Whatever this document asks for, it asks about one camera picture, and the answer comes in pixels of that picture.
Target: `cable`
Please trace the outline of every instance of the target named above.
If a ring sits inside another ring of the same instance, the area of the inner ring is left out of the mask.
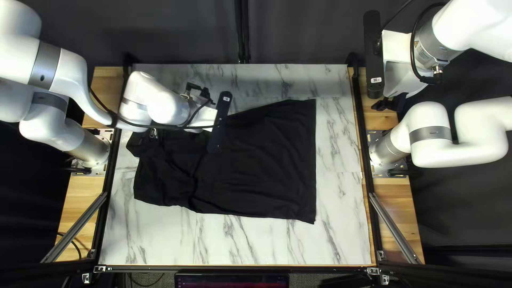
[[[382,32],[384,31],[384,29],[388,26],[388,24],[396,17],[398,16],[398,14],[400,14],[400,12],[402,12],[403,9],[405,9],[407,6],[409,6],[409,4],[411,4],[414,0],[407,0],[399,9],[398,11],[395,12],[395,14],[393,14],[393,16],[391,16],[390,18],[388,18],[388,20],[384,23],[384,25],[382,26],[382,28],[380,29],[379,33],[377,34],[376,38],[375,38],[375,47],[374,47],[374,50],[375,50],[375,53],[377,51],[379,51],[380,49],[380,41],[382,39]]]
[[[390,18],[388,18],[388,20],[384,23],[384,25],[382,26],[382,29],[380,30],[380,32],[382,33],[384,31],[384,29],[388,26],[388,24],[396,17],[400,14],[400,12],[402,12],[403,9],[405,9],[407,6],[409,6],[409,4],[411,4],[412,2],[414,2],[414,0],[407,0],[401,7],[400,9],[398,9],[398,11],[396,11],[396,13],[391,16]]]
[[[57,232],[57,235],[64,237],[64,233],[62,233],[62,232]],[[71,240],[71,244],[73,244],[73,246],[75,246],[76,251],[78,252],[78,260],[82,260],[82,252],[80,252],[80,248],[78,248],[78,246],[75,244],[75,242],[73,240]]]
[[[433,8],[435,7],[439,7],[439,6],[444,6],[446,5],[446,3],[442,3],[442,2],[439,2],[439,3],[434,3],[428,7],[426,7],[421,13],[420,15],[418,16],[418,18],[416,18],[416,22],[414,22],[414,26],[413,26],[413,31],[411,32],[411,42],[410,42],[410,54],[411,54],[411,68],[413,69],[413,73],[414,75],[420,80],[420,82],[422,83],[426,83],[426,84],[429,84],[429,85],[434,85],[434,84],[439,84],[441,83],[441,73],[437,73],[437,74],[434,74],[434,77],[425,77],[425,76],[421,76],[418,72],[418,69],[416,68],[416,60],[414,58],[414,38],[415,38],[415,35],[416,35],[416,28],[418,27],[418,23],[420,22],[420,20],[425,16],[425,14],[427,12],[429,12],[430,10],[432,10]]]
[[[64,279],[64,283],[62,283],[62,286],[60,288],[68,288],[71,287],[71,282],[73,281],[73,277],[67,276]]]
[[[130,279],[130,282],[133,282],[133,283],[135,283],[135,284],[137,284],[137,285],[139,285],[139,286],[141,286],[141,287],[150,287],[150,286],[153,286],[153,285],[155,285],[156,283],[158,283],[158,281],[160,281],[160,279],[162,279],[162,277],[163,277],[163,275],[164,275],[164,274],[165,274],[165,273],[162,273],[162,275],[160,275],[160,277],[159,277],[155,282],[153,282],[153,283],[151,283],[151,284],[148,284],[148,285],[142,285],[142,284],[140,284],[139,282],[137,282],[137,281],[133,280],[133,278],[132,278],[132,273],[128,273],[128,278]]]
[[[109,114],[114,114],[114,112],[112,112],[107,106],[105,106],[105,104],[103,104],[103,102],[101,102],[101,100],[98,98],[98,96],[96,96],[96,93],[94,93],[93,89],[92,88],[89,88],[89,90],[91,91],[91,94],[93,95],[94,99],[96,99],[96,101],[98,101],[98,103],[103,107],[103,109],[105,109],[105,111]],[[185,123],[185,125],[183,126],[176,126],[176,125],[158,125],[158,124],[153,124],[153,125],[143,125],[143,124],[137,124],[137,123],[133,123],[133,122],[130,122],[122,117],[119,117],[117,116],[118,120],[128,124],[128,125],[131,125],[131,126],[134,126],[134,127],[141,127],[141,128],[155,128],[155,129],[167,129],[167,130],[187,130],[187,129],[206,129],[206,128],[215,128],[215,127],[218,127],[218,125],[210,125],[210,126],[188,126],[190,124],[190,122],[192,122],[192,120],[194,119],[195,115],[199,112],[199,110],[201,110],[204,106],[206,106],[206,104],[208,103],[213,103],[213,100],[211,100],[211,98],[209,98],[205,103],[203,103],[202,105],[200,105],[193,113],[192,113],[192,116],[188,119],[188,121]]]

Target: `black cable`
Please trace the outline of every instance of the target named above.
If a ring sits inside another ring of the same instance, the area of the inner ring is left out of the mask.
[[[98,96],[96,96],[96,93],[94,93],[93,89],[92,88],[89,88],[89,90],[91,91],[91,94],[93,95],[94,99],[96,99],[96,101],[98,101],[98,103],[103,107],[103,109],[105,109],[105,111],[109,114],[113,114],[114,112],[112,112],[107,106],[105,106],[105,104],[103,104],[103,102],[101,102],[101,100],[98,98]],[[132,123],[124,118],[121,118],[119,116],[116,116],[118,120],[128,124],[128,125],[131,125],[131,126],[134,126],[134,127],[141,127],[141,128],[155,128],[155,129],[167,129],[167,130],[187,130],[187,129],[206,129],[206,128],[215,128],[215,127],[218,127],[218,125],[210,125],[210,126],[188,126],[190,124],[190,122],[192,122],[192,120],[194,119],[195,115],[199,112],[199,110],[201,110],[204,106],[206,106],[206,104],[210,103],[210,102],[213,102],[213,100],[208,99],[205,103],[203,103],[202,105],[200,105],[193,113],[192,113],[192,116],[188,119],[188,121],[185,123],[185,125],[183,126],[176,126],[176,125],[158,125],[158,124],[153,124],[153,125],[143,125],[143,124],[137,124],[137,123]]]
[[[429,85],[434,85],[434,84],[441,83],[441,75],[436,76],[436,74],[434,74],[435,77],[425,77],[425,76],[421,76],[419,74],[418,69],[416,68],[416,60],[415,60],[415,57],[414,57],[414,38],[415,38],[415,35],[416,35],[416,29],[418,27],[418,23],[425,16],[425,14],[427,12],[429,12],[430,10],[432,10],[433,8],[435,8],[435,7],[444,6],[444,5],[446,5],[446,3],[438,2],[438,3],[434,3],[434,4],[426,7],[420,13],[418,18],[416,18],[416,22],[414,22],[414,26],[413,26],[413,31],[411,32],[411,42],[410,42],[410,47],[409,47],[409,52],[411,54],[411,68],[413,69],[414,75],[420,80],[420,82],[426,83],[426,84],[429,84]]]
[[[403,9],[405,9],[407,6],[409,6],[409,4],[411,4],[414,0],[407,0],[399,9],[398,11],[395,12],[395,14],[393,14],[393,16],[391,16],[390,18],[388,18],[388,20],[384,23],[384,25],[382,26],[382,28],[380,29],[380,32],[379,34],[376,36],[376,39],[375,39],[375,51],[379,51],[380,49],[380,40],[382,39],[382,32],[384,31],[384,29],[389,25],[389,23],[398,15],[400,14],[400,12],[402,12]]]
[[[91,173],[91,168],[78,168],[78,167],[62,167],[62,170],[70,171],[71,173],[82,173],[84,175],[89,175]]]
[[[62,286],[60,288],[68,288],[71,287],[71,282],[73,281],[73,277],[67,276],[64,279],[64,283],[62,283]]]
[[[62,233],[62,232],[57,232],[57,235],[64,237],[64,233]],[[80,252],[80,248],[78,248],[78,246],[75,244],[75,242],[73,240],[71,240],[71,244],[73,244],[73,246],[75,246],[76,251],[78,252],[78,260],[82,260],[82,253]]]
[[[400,9],[398,9],[398,11],[396,11],[396,13],[391,16],[390,18],[388,18],[388,20],[384,23],[384,25],[382,26],[382,29],[380,30],[380,32],[382,33],[384,31],[384,29],[389,25],[389,23],[396,17],[398,16],[398,14],[400,14],[400,12],[402,12],[403,9],[405,9],[407,6],[409,6],[409,4],[411,4],[412,2],[414,2],[414,0],[407,0],[401,7]]]
[[[162,273],[162,275],[160,275],[160,277],[159,277],[155,282],[153,282],[153,283],[151,283],[151,284],[148,284],[148,285],[142,285],[142,284],[140,284],[139,282],[137,282],[137,281],[133,280],[133,278],[132,278],[132,273],[128,273],[128,278],[130,279],[130,282],[133,282],[133,283],[135,283],[135,284],[137,284],[137,285],[139,285],[139,286],[141,286],[141,287],[150,287],[150,286],[153,286],[153,285],[155,285],[156,283],[158,283],[158,281],[160,281],[160,279],[162,279],[162,277],[163,277],[163,275],[164,275],[164,274],[165,274],[165,273]]]

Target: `silver joint band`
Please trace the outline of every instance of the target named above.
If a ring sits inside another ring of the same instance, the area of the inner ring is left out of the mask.
[[[66,100],[60,98],[59,96],[44,92],[34,92],[32,103],[55,107],[64,112],[64,114],[68,108],[68,103]]]
[[[55,77],[55,71],[57,71],[59,58],[59,47],[40,42],[28,85],[49,90]]]
[[[409,133],[409,140],[411,144],[426,139],[452,140],[452,132],[450,128],[445,126],[429,126],[416,129]]]
[[[139,110],[143,110],[143,111],[147,111],[147,106],[142,105],[142,104],[139,104],[139,103],[137,103],[137,102],[135,102],[135,101],[131,101],[131,100],[126,99],[126,98],[124,98],[124,97],[123,97],[123,99],[121,100],[121,102],[125,103],[126,105],[129,105],[129,104],[131,104],[131,103],[134,103],[134,104],[135,104],[135,106],[137,107],[137,109],[139,109]]]

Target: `metal mounting plate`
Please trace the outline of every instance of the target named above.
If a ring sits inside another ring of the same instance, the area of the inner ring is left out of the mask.
[[[380,285],[388,285],[389,284],[389,276],[388,275],[380,275]]]
[[[99,130],[99,135],[96,135],[96,137],[98,137],[100,140],[102,140],[104,142],[108,142],[109,145],[112,144],[112,137],[114,135],[114,129],[108,128],[108,129],[98,129],[98,130]],[[73,173],[71,173],[71,176],[78,176],[78,177],[105,177],[106,167],[107,167],[108,164],[109,163],[107,161],[103,165],[91,168],[91,173],[88,174],[88,175],[86,175],[84,173],[73,172]],[[80,165],[80,163],[78,162],[77,159],[73,160],[73,162],[71,163],[71,167],[85,168],[84,166]]]
[[[368,146],[375,142],[379,141],[380,138],[382,138],[382,133],[386,130],[366,130],[366,138],[368,141]],[[380,167],[377,164],[374,164],[373,161],[370,159],[370,167],[372,168],[372,175],[373,178],[406,178],[405,175],[397,175],[397,176],[388,176],[388,170],[389,167]],[[394,165],[391,165],[391,167],[394,167],[395,170],[407,170],[407,163],[405,159],[402,159],[395,163]]]

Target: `diagonal support bar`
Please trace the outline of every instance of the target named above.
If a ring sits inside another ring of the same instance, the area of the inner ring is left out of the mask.
[[[60,239],[60,241],[53,246],[48,254],[41,260],[41,263],[54,262],[64,252],[66,247],[71,243],[75,236],[82,230],[83,226],[91,219],[94,213],[101,207],[107,197],[107,192],[102,192],[84,211],[84,213],[76,220],[76,222],[69,228],[66,234]]]
[[[421,264],[418,255],[416,255],[416,253],[409,245],[400,229],[398,229],[398,226],[395,224],[395,222],[389,215],[388,211],[386,211],[384,206],[382,206],[382,204],[379,201],[379,198],[377,198],[377,195],[375,193],[368,193],[368,199],[370,200],[370,203],[377,211],[377,214],[379,214],[379,216],[382,218],[382,220],[388,227],[389,231],[391,232],[391,235],[393,235],[393,238],[395,238],[395,241],[400,247],[400,250],[406,257],[407,262],[412,264]]]

